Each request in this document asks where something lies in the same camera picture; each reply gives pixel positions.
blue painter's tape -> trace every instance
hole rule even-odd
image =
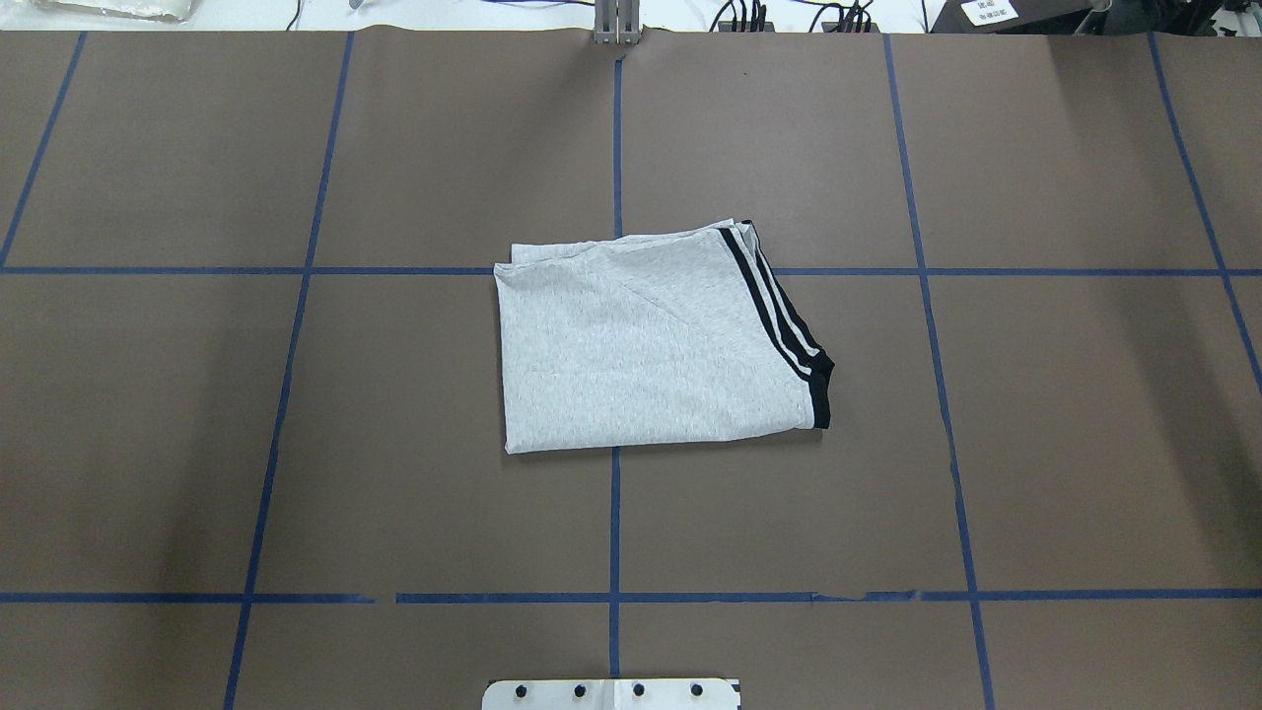
[[[1217,276],[1215,269],[926,267],[931,276]]]
[[[430,275],[430,276],[488,276],[491,266],[314,266],[322,275]]]
[[[787,266],[771,269],[777,276],[915,276],[920,275],[919,269],[906,267],[828,267],[828,266]]]
[[[603,591],[536,591],[502,594],[396,594],[395,604],[608,604]]]
[[[818,591],[625,591],[622,604],[883,604],[916,602],[920,593],[870,591],[863,597],[830,597]]]
[[[66,103],[66,95],[71,90],[71,79],[74,78],[74,69],[78,68],[80,57],[83,54],[83,44],[87,42],[87,33],[81,32],[71,53],[71,62],[62,76],[62,86],[57,90],[57,100],[53,101],[53,110],[48,113],[48,122],[44,124],[44,132],[39,136],[39,145],[35,148],[35,156],[30,159],[30,169],[27,170],[27,182],[21,184],[18,194],[18,206],[14,207],[13,218],[9,219],[9,230],[4,235],[4,243],[0,243],[0,266],[9,259],[9,250],[13,248],[13,240],[18,237],[18,224],[21,223],[21,214],[27,211],[27,199],[30,198],[30,189],[35,187],[35,177],[39,174],[39,165],[44,161],[44,151],[48,150],[48,141],[53,137],[53,129],[57,126],[57,117],[62,113]]]
[[[610,451],[610,677],[622,672],[622,448]]]
[[[254,526],[254,541],[250,545],[250,565],[246,569],[245,594],[254,595],[259,580],[259,560],[262,556],[262,538],[268,530],[268,512],[271,508],[271,491],[276,479],[276,464],[280,459],[280,433],[285,426],[285,414],[289,411],[289,392],[294,382],[294,359],[298,353],[298,337],[303,328],[303,315],[307,309],[307,293],[310,289],[312,266],[316,262],[316,247],[319,242],[321,219],[324,213],[324,197],[328,192],[329,172],[333,168],[333,150],[337,145],[337,126],[342,116],[342,101],[346,97],[346,77],[351,68],[351,50],[355,48],[355,33],[346,33],[346,45],[342,49],[342,68],[337,78],[337,93],[333,98],[333,116],[328,126],[328,141],[324,145],[324,163],[321,168],[319,190],[316,194],[316,211],[312,216],[310,236],[307,241],[307,259],[302,285],[298,288],[298,306],[294,309],[294,324],[289,332],[289,351],[285,354],[285,375],[280,381],[280,402],[276,405],[276,420],[271,429],[271,448],[268,453],[268,469],[262,478],[262,493],[259,498],[259,515]],[[223,710],[232,710],[236,702],[237,678],[241,675],[241,660],[245,653],[245,639],[250,629],[250,602],[241,604],[241,617],[237,622],[237,637],[232,644],[232,663],[228,666],[227,687],[223,691]]]
[[[242,594],[9,591],[0,604],[241,604]]]
[[[252,594],[251,604],[376,604],[362,594]]]
[[[938,343],[938,324],[934,319],[933,296],[929,290],[929,270],[925,262],[925,247],[920,236],[920,213],[916,208],[916,190],[911,180],[911,159],[907,154],[907,135],[902,120],[902,103],[899,98],[899,78],[893,64],[893,45],[890,35],[882,35],[885,43],[886,73],[890,78],[890,102],[893,107],[893,125],[899,139],[899,159],[902,163],[902,187],[907,198],[907,216],[911,222],[911,241],[916,250],[916,267],[920,270],[920,298],[925,308],[925,324],[929,328],[929,351],[934,364],[934,381],[938,385],[938,409],[943,428],[946,431],[946,448],[950,455],[950,475],[955,488],[955,522],[959,531],[959,547],[964,559],[964,579],[969,591],[977,591],[977,573],[973,564],[973,542],[968,531],[968,512],[964,507],[964,487],[959,474],[959,457],[955,450],[955,431],[952,426],[950,402],[946,399],[946,380],[943,376],[941,347]],[[994,689],[991,684],[991,663],[986,649],[986,631],[982,624],[982,608],[976,602],[973,612],[973,639],[977,646],[977,665],[981,672],[982,696],[986,710],[994,710]]]
[[[1161,49],[1157,47],[1157,35],[1148,33],[1148,52],[1152,54],[1152,67],[1157,74],[1157,87],[1161,90],[1161,102],[1166,107],[1166,119],[1170,121],[1170,132],[1174,135],[1175,146],[1179,149],[1179,159],[1182,160],[1184,172],[1188,173],[1188,184],[1191,185],[1193,197],[1196,201],[1196,211],[1200,212],[1200,221],[1205,227],[1205,236],[1209,238],[1209,248],[1214,253],[1219,274],[1223,279],[1223,289],[1227,291],[1227,300],[1232,305],[1232,315],[1235,318],[1235,328],[1241,333],[1241,342],[1244,344],[1244,354],[1253,371],[1253,383],[1262,393],[1262,367],[1258,364],[1257,349],[1253,348],[1253,338],[1249,337],[1249,327],[1244,322],[1244,313],[1241,303],[1235,298],[1235,288],[1232,285],[1232,276],[1227,270],[1227,260],[1218,243],[1218,233],[1214,231],[1214,222],[1209,218],[1209,208],[1205,206],[1205,197],[1200,190],[1200,180],[1196,179],[1196,170],[1193,168],[1191,156],[1188,154],[1188,145],[1184,143],[1182,131],[1179,129],[1179,116],[1175,115],[1175,105],[1170,98],[1170,87],[1166,84],[1166,72],[1161,66]]]
[[[1262,589],[1049,589],[978,591],[979,602],[1262,599]]]
[[[622,237],[622,62],[613,62],[613,238]]]
[[[302,266],[4,266],[27,275],[300,275]]]

wire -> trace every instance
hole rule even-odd
[[[289,20],[288,25],[285,25],[285,32],[294,29],[294,25],[298,23],[298,15],[300,14],[303,14],[303,0],[298,0],[298,6],[294,8],[294,18]]]
[[[711,28],[705,32],[714,32],[714,28],[718,26],[718,19],[723,16],[723,10],[728,8],[732,8],[732,24],[736,25],[736,5],[733,5],[732,1],[733,0],[727,0],[727,3],[719,5],[718,11],[714,13],[714,21],[711,23]]]
[[[806,32],[815,32],[815,25],[819,24],[819,16],[823,15],[824,10],[828,10],[829,8],[837,8],[837,24],[842,24],[842,13],[846,11],[846,8],[842,8],[840,3],[825,3],[824,5],[819,6],[819,11],[815,13],[815,19],[810,20],[810,29],[808,29]]]
[[[871,6],[872,3],[876,3],[876,0],[868,0],[863,5],[854,3],[854,6],[851,8],[851,11],[848,13],[849,15],[853,15],[853,24],[847,25],[847,28],[843,32],[853,32],[853,33],[872,32],[872,14],[867,11],[868,6]]]

folded gray cloth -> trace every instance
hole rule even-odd
[[[750,222],[515,243],[495,280],[509,454],[828,429],[833,362]]]

white sticker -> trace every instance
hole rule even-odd
[[[973,26],[992,25],[1017,19],[1017,11],[1008,0],[973,0],[959,6]]]

grid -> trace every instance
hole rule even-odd
[[[307,243],[305,259],[302,266],[10,266],[6,265],[8,255],[20,233],[20,223],[27,207],[32,188],[38,178],[40,163],[49,141],[54,137],[54,129],[58,115],[66,101],[71,87],[76,67],[83,52],[87,33],[81,33],[74,45],[73,54],[66,69],[56,102],[53,103],[47,125],[40,137],[38,149],[28,172],[25,183],[19,195],[16,208],[5,235],[3,247],[0,247],[0,274],[63,274],[63,275],[125,275],[125,274],[170,274],[170,275],[298,275],[302,276],[297,308],[293,315],[293,325],[289,335],[286,351],[284,378],[280,388],[280,399],[276,406],[275,421],[271,433],[271,445],[266,463],[262,491],[260,493],[257,517],[254,528],[250,550],[246,580],[240,594],[178,594],[178,593],[0,593],[0,603],[4,604],[218,604],[239,607],[240,617],[237,631],[230,660],[227,685],[225,689],[225,709],[231,709],[235,704],[237,682],[242,663],[247,653],[247,638],[250,629],[250,615],[252,607],[269,604],[372,604],[376,600],[358,594],[264,594],[256,591],[259,565],[266,533],[269,509],[271,504],[275,473],[280,455],[280,436],[285,424],[289,407],[290,388],[294,375],[294,359],[299,347],[300,332],[303,327],[307,296],[313,276],[317,275],[480,275],[491,274],[490,267],[480,266],[317,266],[316,251],[321,233],[321,219],[324,208],[324,198],[328,190],[329,174],[333,169],[334,145],[337,141],[338,121],[342,112],[343,100],[347,91],[347,76],[352,61],[355,34],[346,35],[342,54],[341,72],[333,111],[329,120],[328,139],[323,158],[319,188],[316,199],[316,208],[312,216],[310,235]],[[592,604],[608,608],[608,667],[610,676],[621,675],[620,660],[620,619],[621,607],[631,604],[711,604],[711,603],[761,603],[761,604],[887,604],[887,603],[949,603],[968,604],[973,638],[976,644],[977,662],[981,677],[982,694],[987,709],[996,706],[991,678],[991,665],[986,644],[986,631],[983,624],[983,602],[1055,602],[1055,600],[1179,600],[1179,599],[1262,599],[1262,589],[1074,589],[1074,590],[987,590],[979,589],[973,560],[973,547],[969,535],[965,492],[962,482],[959,459],[955,448],[955,435],[952,422],[950,400],[948,397],[948,383],[943,371],[941,348],[938,338],[938,325],[934,315],[934,303],[931,294],[931,277],[948,276],[1195,276],[1217,277],[1222,281],[1227,299],[1230,304],[1233,320],[1238,328],[1241,344],[1244,347],[1252,376],[1259,393],[1262,393],[1262,370],[1259,370],[1257,352],[1254,349],[1239,299],[1233,286],[1233,279],[1262,276],[1262,269],[1232,269],[1228,267],[1223,251],[1219,246],[1214,224],[1205,204],[1200,184],[1189,156],[1188,148],[1180,131],[1179,120],[1175,112],[1170,90],[1166,84],[1165,71],[1161,62],[1157,40],[1155,35],[1148,35],[1148,48],[1152,57],[1152,66],[1156,81],[1160,87],[1161,98],[1166,116],[1170,122],[1171,136],[1181,164],[1186,172],[1188,182],[1195,198],[1196,209],[1204,226],[1205,236],[1213,252],[1215,267],[1212,269],[1160,269],[1160,267],[934,267],[929,266],[925,257],[925,248],[921,241],[920,217],[916,207],[916,195],[912,179],[912,165],[909,159],[907,139],[904,130],[902,107],[899,95],[897,73],[895,66],[895,53],[888,35],[883,37],[883,49],[886,69],[888,74],[890,101],[893,111],[897,132],[897,146],[901,159],[902,180],[906,197],[907,217],[911,226],[911,237],[915,247],[915,267],[780,267],[780,275],[801,276],[915,276],[919,281],[920,295],[924,308],[925,327],[930,346],[934,382],[941,424],[945,431],[949,450],[949,473],[954,488],[954,507],[958,526],[959,546],[965,579],[964,590],[914,590],[914,591],[873,591],[861,598],[846,598],[824,595],[811,591],[774,591],[774,593],[645,593],[623,591],[621,584],[621,491],[622,491],[622,451],[618,448],[610,454],[610,570],[608,591],[604,593],[496,593],[496,594],[415,594],[400,591],[395,595],[396,604]],[[622,78],[625,57],[613,62],[613,115],[612,115],[612,203],[613,203],[613,236],[623,233],[622,226]]]

